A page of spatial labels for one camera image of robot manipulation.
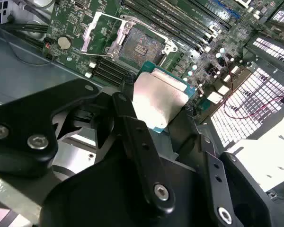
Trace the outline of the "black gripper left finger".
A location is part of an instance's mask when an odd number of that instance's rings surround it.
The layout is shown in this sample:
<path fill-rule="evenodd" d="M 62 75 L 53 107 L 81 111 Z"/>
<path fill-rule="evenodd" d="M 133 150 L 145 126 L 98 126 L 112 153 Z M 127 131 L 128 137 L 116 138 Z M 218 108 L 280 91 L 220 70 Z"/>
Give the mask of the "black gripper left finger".
<path fill-rule="evenodd" d="M 0 105 L 0 172 L 43 176 L 57 154 L 58 140 L 81 128 L 97 131 L 98 163 L 120 142 L 137 171 L 147 204 L 158 213 L 174 210 L 173 189 L 130 99 L 120 92 L 99 92 L 84 79 Z"/>

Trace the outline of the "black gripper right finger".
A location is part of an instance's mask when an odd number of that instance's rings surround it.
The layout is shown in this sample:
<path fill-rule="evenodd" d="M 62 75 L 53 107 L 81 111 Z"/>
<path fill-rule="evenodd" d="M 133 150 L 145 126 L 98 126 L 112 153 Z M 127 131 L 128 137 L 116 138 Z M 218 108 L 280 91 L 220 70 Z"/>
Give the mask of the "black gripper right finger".
<path fill-rule="evenodd" d="M 192 167 L 206 201 L 207 215 L 217 227 L 270 227 L 269 200 L 242 163 L 233 155 L 215 154 L 189 109 L 182 107 L 169 124 L 177 160 Z"/>

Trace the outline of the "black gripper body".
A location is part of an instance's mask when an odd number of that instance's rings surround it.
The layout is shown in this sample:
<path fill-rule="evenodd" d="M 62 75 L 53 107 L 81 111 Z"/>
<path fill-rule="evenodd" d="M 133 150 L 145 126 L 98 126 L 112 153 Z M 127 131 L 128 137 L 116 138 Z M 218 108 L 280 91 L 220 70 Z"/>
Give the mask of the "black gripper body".
<path fill-rule="evenodd" d="M 147 204 L 137 171 L 120 142 L 98 164 L 57 185 L 44 201 L 41 227 L 222 227 L 194 169 L 166 158 L 174 210 L 160 215 Z"/>

